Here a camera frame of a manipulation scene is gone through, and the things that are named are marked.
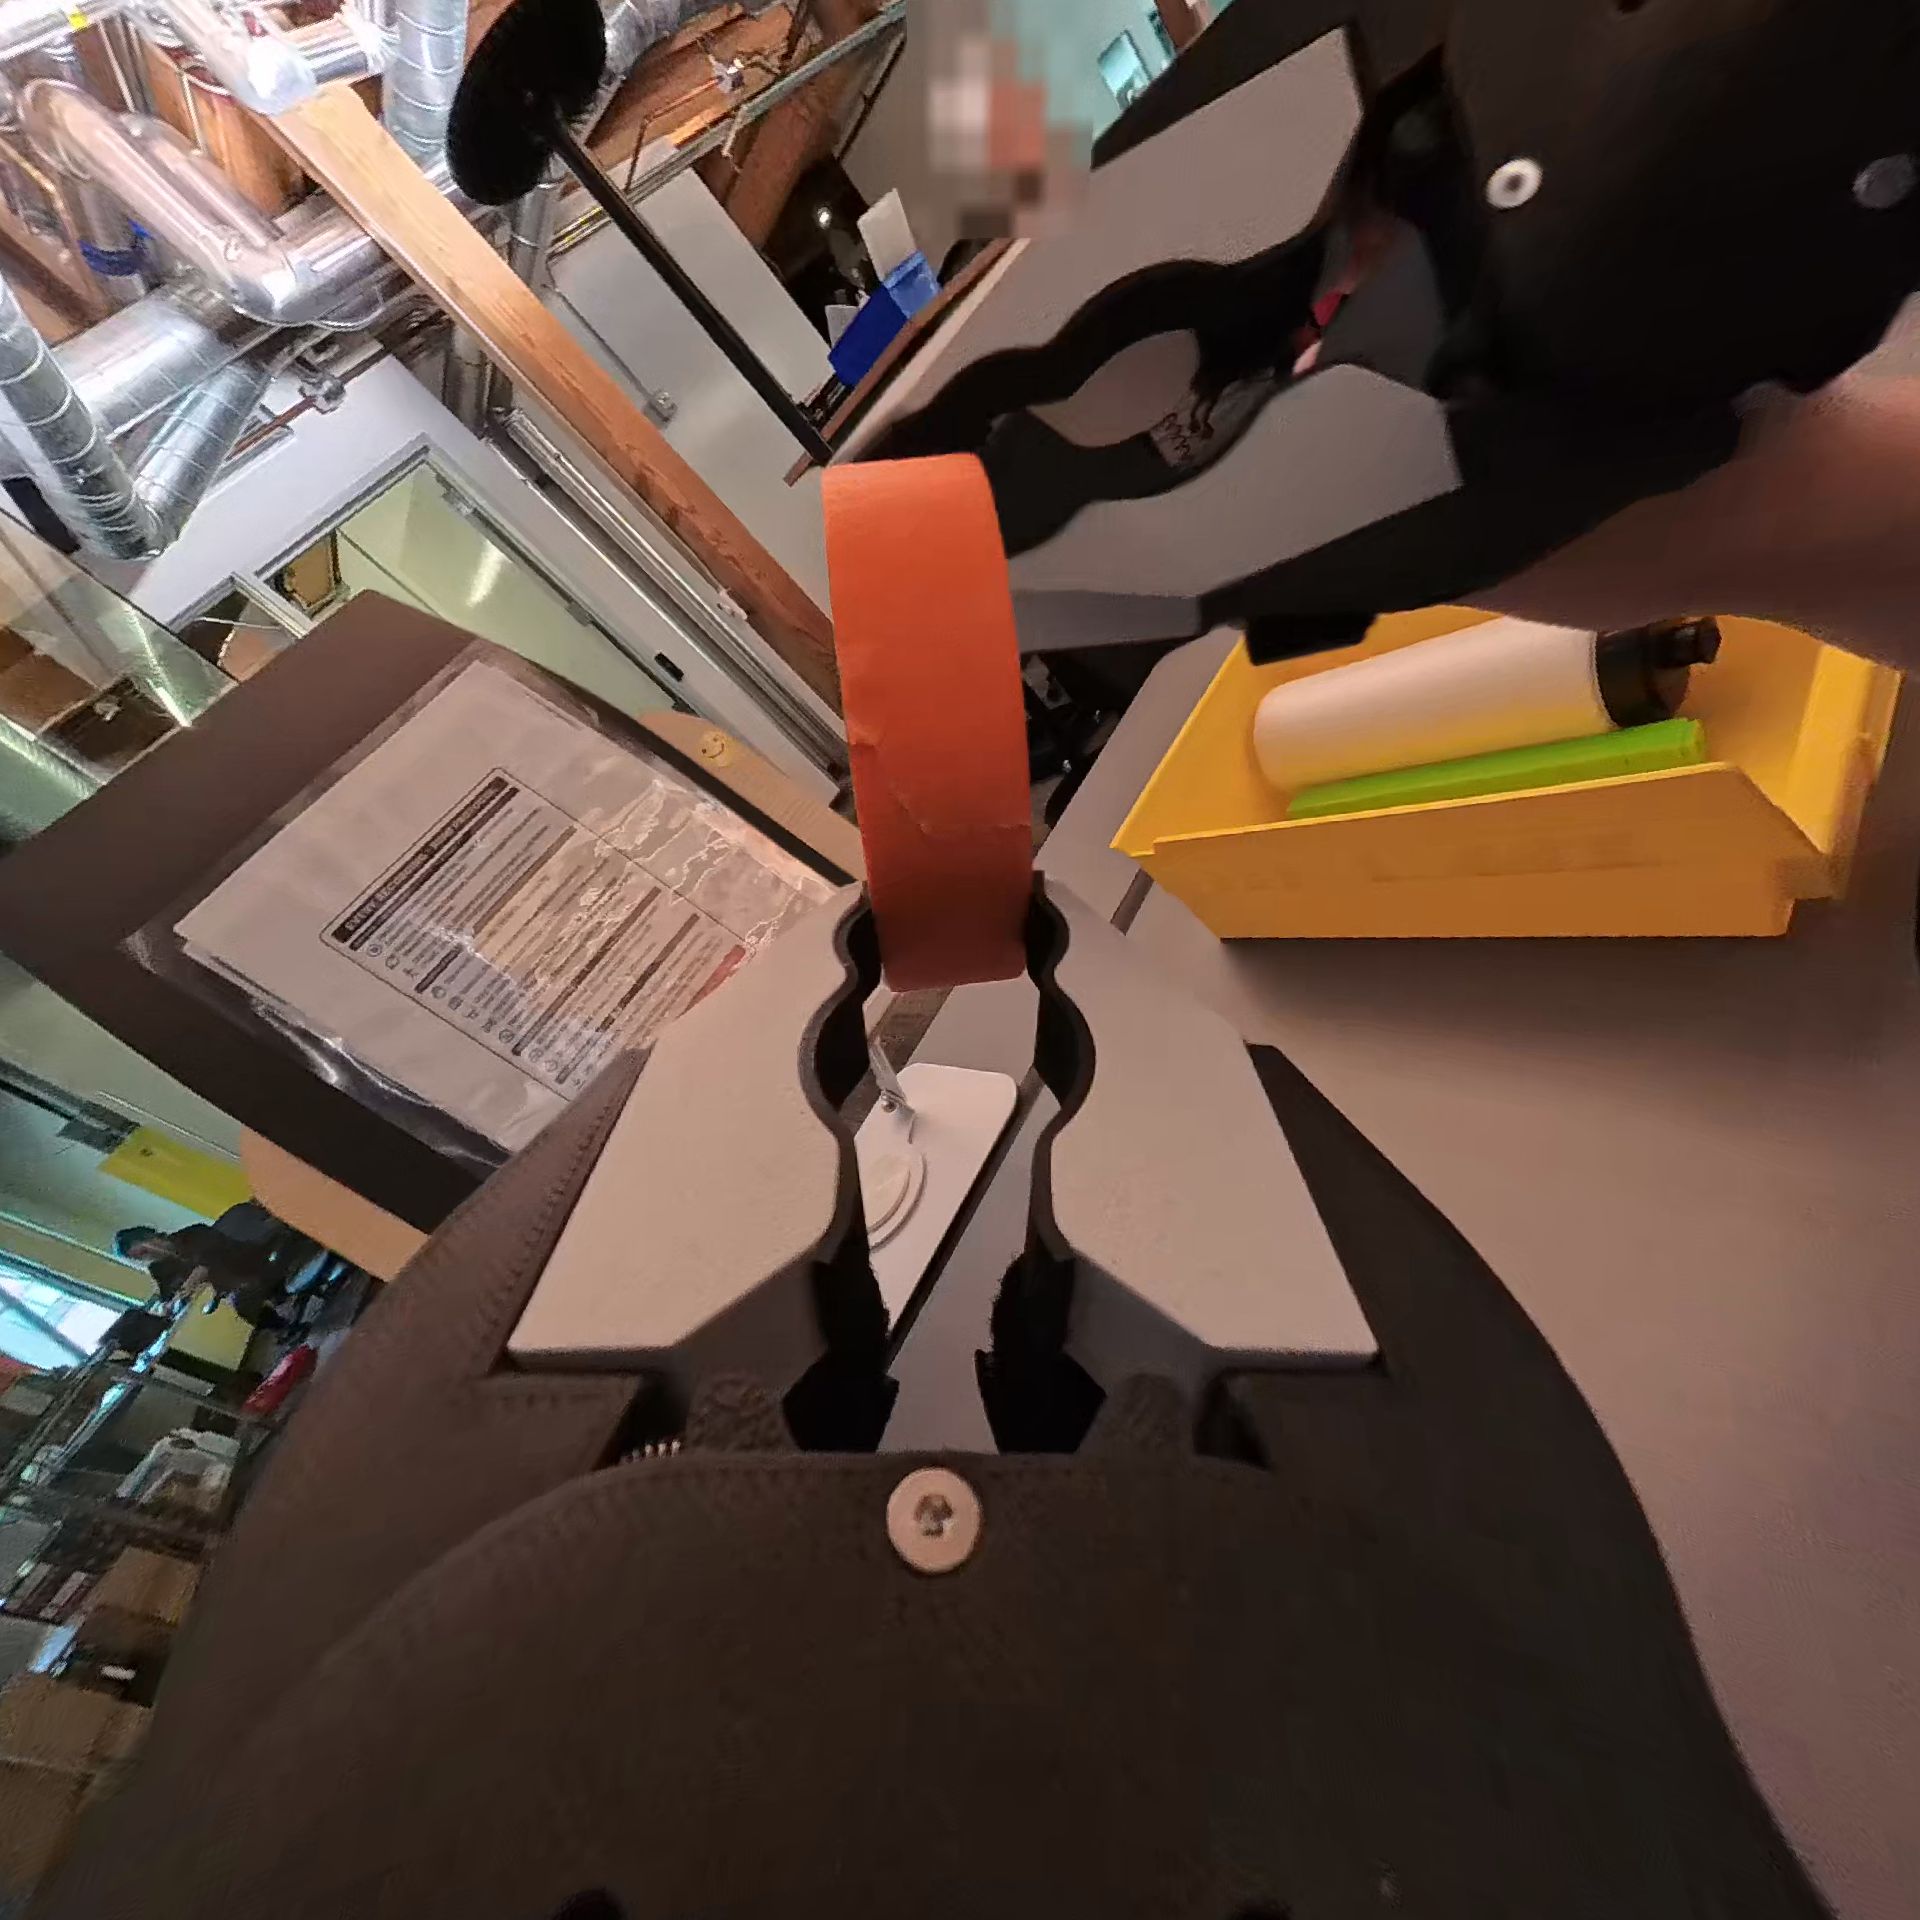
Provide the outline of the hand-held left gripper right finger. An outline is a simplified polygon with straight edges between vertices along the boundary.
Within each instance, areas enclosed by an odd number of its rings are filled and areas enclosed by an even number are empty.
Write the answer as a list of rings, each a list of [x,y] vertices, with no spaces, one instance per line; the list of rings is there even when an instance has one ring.
[[[1077,1452],[1139,1379],[1205,1408],[1234,1376],[1375,1365],[1376,1334],[1239,1029],[1048,877],[1025,955],[1057,1112],[977,1352],[996,1452]]]

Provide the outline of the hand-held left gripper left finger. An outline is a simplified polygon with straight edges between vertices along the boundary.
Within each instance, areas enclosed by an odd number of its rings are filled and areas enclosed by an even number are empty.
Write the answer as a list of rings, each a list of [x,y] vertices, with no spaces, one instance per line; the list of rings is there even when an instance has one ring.
[[[879,986],[849,885],[660,1032],[507,1338],[520,1368],[643,1376],[682,1410],[745,1376],[803,1450],[879,1447],[899,1384],[845,1120]]]

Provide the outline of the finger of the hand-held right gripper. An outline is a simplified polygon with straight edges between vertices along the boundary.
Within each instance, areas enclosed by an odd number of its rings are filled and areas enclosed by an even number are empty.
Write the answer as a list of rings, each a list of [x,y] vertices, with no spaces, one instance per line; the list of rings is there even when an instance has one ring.
[[[1191,640],[1229,590],[1458,490],[1440,399],[1355,365],[1261,395],[1209,459],[1034,413],[983,447],[1021,648]]]
[[[1064,222],[1013,242],[876,394],[835,459],[876,456],[906,420],[999,351],[1058,346],[1096,298],[1147,269],[1237,268],[1308,234],[1360,131],[1351,32],[1320,32],[1091,173]]]

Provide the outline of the white bottle black cap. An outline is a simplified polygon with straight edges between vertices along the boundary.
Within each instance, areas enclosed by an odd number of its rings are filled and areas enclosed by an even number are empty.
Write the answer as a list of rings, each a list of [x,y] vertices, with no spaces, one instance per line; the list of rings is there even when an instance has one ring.
[[[1282,796],[1503,751],[1643,730],[1681,715],[1714,664],[1712,615],[1585,631],[1515,615],[1271,687],[1252,755]]]

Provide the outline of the green plastic square tube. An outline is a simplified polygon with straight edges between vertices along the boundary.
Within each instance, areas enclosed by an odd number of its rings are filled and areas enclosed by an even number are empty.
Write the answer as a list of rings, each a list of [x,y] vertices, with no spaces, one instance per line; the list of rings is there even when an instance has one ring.
[[[1309,822],[1362,811],[1484,800],[1561,783],[1683,773],[1708,762],[1706,730],[1692,718],[1669,718],[1645,727],[1309,783],[1291,796],[1288,819]]]

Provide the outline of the orange tape roll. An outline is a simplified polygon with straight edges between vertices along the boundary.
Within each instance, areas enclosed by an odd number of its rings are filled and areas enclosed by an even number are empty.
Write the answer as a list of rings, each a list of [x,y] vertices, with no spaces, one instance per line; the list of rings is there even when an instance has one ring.
[[[1034,822],[1017,616],[981,459],[823,474],[832,640],[884,982],[1025,971]]]

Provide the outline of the yellow plastic bin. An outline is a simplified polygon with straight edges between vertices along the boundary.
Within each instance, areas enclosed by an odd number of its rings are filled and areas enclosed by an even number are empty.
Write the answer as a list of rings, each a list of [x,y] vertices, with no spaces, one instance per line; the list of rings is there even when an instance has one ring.
[[[1776,940],[1844,895],[1901,677],[1754,616],[1719,623],[1687,696],[1706,764],[1295,822],[1257,771],[1257,701],[1482,621],[1380,615],[1362,645],[1291,662],[1237,643],[1113,851],[1218,940]]]

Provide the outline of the person's right forearm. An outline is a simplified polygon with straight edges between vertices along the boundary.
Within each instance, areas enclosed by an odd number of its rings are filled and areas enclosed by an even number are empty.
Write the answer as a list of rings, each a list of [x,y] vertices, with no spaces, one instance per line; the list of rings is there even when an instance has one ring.
[[[1831,386],[1756,399],[1724,466],[1608,519],[1471,607],[1594,631],[1756,616],[1916,678],[1916,301]]]

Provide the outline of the white stand base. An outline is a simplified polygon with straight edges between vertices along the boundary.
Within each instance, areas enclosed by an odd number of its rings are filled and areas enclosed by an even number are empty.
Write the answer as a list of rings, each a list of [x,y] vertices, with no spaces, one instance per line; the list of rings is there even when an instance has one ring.
[[[887,1328],[908,1309],[1015,1117],[1004,1072],[912,1063],[856,1130],[872,1270]]]

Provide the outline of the blue bin with white boxes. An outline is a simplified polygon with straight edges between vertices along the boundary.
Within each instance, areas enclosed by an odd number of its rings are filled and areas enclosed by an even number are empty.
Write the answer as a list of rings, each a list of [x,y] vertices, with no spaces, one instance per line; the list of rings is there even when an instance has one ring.
[[[876,371],[908,322],[933,306],[940,293],[943,283],[927,256],[909,253],[832,335],[829,367],[837,381],[856,388]]]

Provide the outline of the clear-sleeved instruction sheet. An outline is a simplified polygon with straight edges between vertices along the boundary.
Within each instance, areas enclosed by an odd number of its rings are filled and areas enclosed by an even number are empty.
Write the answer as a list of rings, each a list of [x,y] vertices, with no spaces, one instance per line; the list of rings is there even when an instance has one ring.
[[[471,640],[119,946],[485,1178],[857,866],[719,725]]]

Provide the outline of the instruction sheet on stand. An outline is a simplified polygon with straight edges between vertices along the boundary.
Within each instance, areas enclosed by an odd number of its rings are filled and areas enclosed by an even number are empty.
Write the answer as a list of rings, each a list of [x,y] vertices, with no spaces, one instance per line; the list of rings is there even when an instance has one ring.
[[[239,1036],[128,960],[122,940],[202,859],[229,851],[235,829],[261,824],[471,640],[483,638],[388,596],[356,599],[4,855],[4,957],[235,1130],[285,1144],[425,1231],[491,1173],[463,1174],[288,1055]]]

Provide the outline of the black pole stand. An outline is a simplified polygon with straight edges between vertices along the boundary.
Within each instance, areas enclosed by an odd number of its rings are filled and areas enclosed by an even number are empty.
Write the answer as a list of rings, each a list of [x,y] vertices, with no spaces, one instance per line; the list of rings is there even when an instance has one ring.
[[[469,200],[489,208],[521,200],[553,172],[572,175],[788,437],[826,466],[832,459],[826,435],[586,146],[586,133],[620,86],[616,74],[703,11],[706,5],[507,5],[471,52],[455,92],[448,172]]]

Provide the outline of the wooden support post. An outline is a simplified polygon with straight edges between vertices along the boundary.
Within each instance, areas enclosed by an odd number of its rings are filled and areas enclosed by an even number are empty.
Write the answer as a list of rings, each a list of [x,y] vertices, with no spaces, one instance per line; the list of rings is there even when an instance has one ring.
[[[272,114],[268,126],[300,166],[466,324],[487,358],[660,519],[829,712],[842,712],[828,612],[429,183],[352,86],[324,86]]]

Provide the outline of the silver air duct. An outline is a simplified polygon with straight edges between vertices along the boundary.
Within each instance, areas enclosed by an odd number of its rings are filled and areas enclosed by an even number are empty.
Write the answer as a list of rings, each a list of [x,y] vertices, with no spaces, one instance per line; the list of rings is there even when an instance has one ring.
[[[266,119],[376,79],[384,131],[451,192],[444,149],[469,6],[337,5],[295,26],[280,11],[4,5],[4,61],[52,50],[59,27],[127,18]],[[63,186],[103,192],[177,274],[65,347],[4,287],[4,492],[35,483],[52,523],[91,556],[154,560],[181,538],[274,378],[316,340],[393,324],[417,298],[330,198],[266,212],[159,116],[119,111],[72,79],[23,79],[9,111],[32,159]]]

